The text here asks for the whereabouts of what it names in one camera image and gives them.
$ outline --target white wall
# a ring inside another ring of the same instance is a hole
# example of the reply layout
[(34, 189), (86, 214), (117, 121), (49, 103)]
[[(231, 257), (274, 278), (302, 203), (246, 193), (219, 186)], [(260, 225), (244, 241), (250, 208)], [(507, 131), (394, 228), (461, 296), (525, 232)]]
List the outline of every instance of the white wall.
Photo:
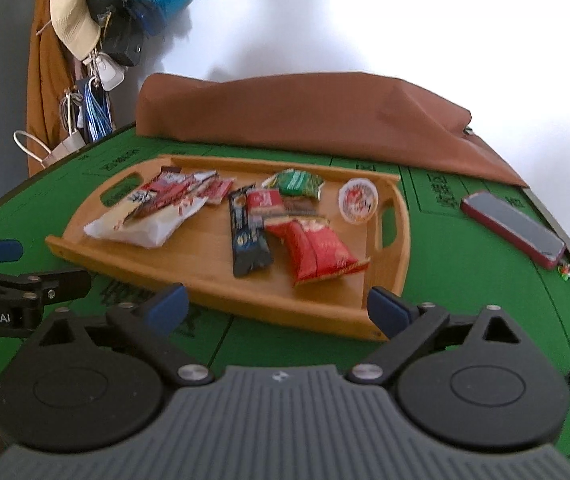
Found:
[(153, 72), (228, 80), (358, 70), (469, 108), (570, 235), (570, 0), (196, 0), (115, 92)]

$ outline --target phone screen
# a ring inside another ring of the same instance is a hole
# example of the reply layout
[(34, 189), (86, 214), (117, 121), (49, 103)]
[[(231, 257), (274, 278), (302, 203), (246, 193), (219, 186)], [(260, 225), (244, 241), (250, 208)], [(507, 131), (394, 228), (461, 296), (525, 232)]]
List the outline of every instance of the phone screen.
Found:
[(482, 215), (526, 240), (537, 252), (555, 258), (564, 251), (564, 242), (556, 234), (491, 193), (477, 193), (465, 201)]

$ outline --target wooden tray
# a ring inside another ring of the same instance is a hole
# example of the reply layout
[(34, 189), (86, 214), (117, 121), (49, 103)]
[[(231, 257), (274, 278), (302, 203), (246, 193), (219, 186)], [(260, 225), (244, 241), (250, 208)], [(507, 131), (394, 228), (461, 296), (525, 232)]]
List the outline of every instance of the wooden tray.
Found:
[[(274, 257), (269, 269), (245, 278), (232, 275), (232, 249), (227, 201), (206, 205), (181, 225), (158, 249), (144, 249), (118, 242), (94, 240), (83, 227), (99, 218), (107, 207), (101, 195), (124, 178), (138, 174), (147, 182), (161, 166), (178, 166), (183, 172), (218, 170), (235, 176), (236, 187), (260, 186), (271, 174), (297, 168), (325, 179), (319, 211), (326, 216), (340, 239), (356, 257), (371, 257), (369, 269), (325, 282), (294, 288), (287, 249), (271, 235), (268, 241)], [(338, 210), (338, 190), (350, 178), (369, 178), (379, 195), (377, 214), (363, 226), (343, 220)], [(384, 286), (400, 295), (405, 284), (410, 254), (409, 214), (396, 187), (399, 176), (344, 168), (270, 162), (216, 156), (159, 156), (141, 162), (107, 180), (81, 204), (62, 238), (45, 238), (53, 254), (122, 282), (158, 290), (169, 283), (183, 283), (194, 303), (262, 321), (304, 328), (314, 332), (366, 340), (384, 340), (367, 317), (367, 292)], [(396, 239), (382, 247), (382, 214), (393, 207)]]

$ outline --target green snack package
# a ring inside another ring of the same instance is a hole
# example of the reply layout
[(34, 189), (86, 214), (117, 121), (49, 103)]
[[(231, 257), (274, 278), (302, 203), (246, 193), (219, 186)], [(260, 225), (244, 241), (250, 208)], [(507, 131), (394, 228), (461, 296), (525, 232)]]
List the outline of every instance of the green snack package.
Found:
[(321, 200), (324, 182), (318, 175), (290, 169), (272, 175), (263, 183), (263, 187), (276, 188), (283, 196), (308, 196)]

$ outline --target brown coat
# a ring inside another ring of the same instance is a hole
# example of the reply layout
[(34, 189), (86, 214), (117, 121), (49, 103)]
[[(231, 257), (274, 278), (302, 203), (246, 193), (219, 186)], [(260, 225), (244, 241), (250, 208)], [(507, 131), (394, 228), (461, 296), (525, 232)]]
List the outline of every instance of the brown coat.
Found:
[[(72, 72), (51, 25), (40, 35), (37, 31), (50, 20), (50, 0), (36, 0), (30, 36), (30, 60), (27, 71), (27, 131), (54, 149), (67, 137), (59, 120), (59, 102), (72, 83)], [(41, 158), (43, 152), (32, 140), (28, 148)], [(28, 157), (30, 176), (43, 168)]]

